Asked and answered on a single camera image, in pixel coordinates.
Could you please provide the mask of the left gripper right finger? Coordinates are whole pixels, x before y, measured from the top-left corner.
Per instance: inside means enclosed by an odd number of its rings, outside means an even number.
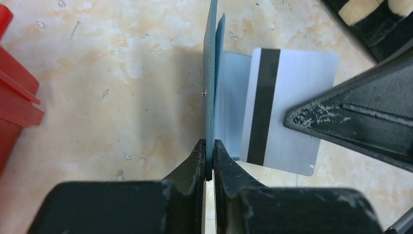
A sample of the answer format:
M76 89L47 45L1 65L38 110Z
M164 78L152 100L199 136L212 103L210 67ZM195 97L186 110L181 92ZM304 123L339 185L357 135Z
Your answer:
M365 196L350 188L267 187L228 154L213 150L219 234L380 234Z

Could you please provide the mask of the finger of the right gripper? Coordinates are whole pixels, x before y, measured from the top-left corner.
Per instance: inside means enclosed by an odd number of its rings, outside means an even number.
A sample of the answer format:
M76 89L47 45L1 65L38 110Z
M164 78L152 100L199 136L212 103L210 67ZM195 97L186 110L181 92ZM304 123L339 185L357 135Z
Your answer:
M286 128L413 170L413 56L405 53L290 108Z
M413 234L413 208L391 225L384 234Z

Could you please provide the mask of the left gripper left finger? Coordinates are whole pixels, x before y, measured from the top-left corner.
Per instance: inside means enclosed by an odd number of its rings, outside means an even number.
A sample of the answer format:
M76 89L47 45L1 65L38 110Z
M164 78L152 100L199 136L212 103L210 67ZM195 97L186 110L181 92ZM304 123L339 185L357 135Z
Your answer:
M30 234L202 234L206 142L161 180L66 181L45 197Z

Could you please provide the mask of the silver magnetic stripe card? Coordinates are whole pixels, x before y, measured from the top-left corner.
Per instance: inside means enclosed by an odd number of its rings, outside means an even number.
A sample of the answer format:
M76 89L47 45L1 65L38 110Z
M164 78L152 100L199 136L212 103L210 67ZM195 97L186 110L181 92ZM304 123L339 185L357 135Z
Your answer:
M311 176L320 139L284 126L287 111L331 89L336 52L256 48L249 73L240 160Z

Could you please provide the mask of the blue card holder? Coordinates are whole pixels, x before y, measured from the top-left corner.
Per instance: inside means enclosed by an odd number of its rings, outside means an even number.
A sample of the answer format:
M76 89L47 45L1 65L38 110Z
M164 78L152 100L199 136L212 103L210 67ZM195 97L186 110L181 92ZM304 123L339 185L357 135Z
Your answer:
M225 16L217 18L217 3L210 2L203 42L203 138L207 158L219 139L230 157L239 160L251 56L224 50Z

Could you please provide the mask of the red plastic bin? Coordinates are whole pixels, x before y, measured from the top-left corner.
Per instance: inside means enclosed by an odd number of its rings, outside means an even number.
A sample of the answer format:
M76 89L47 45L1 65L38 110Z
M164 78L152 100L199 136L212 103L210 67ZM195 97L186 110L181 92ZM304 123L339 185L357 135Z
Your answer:
M9 52L0 48L0 173L24 128L39 126L44 112L35 105L38 80Z

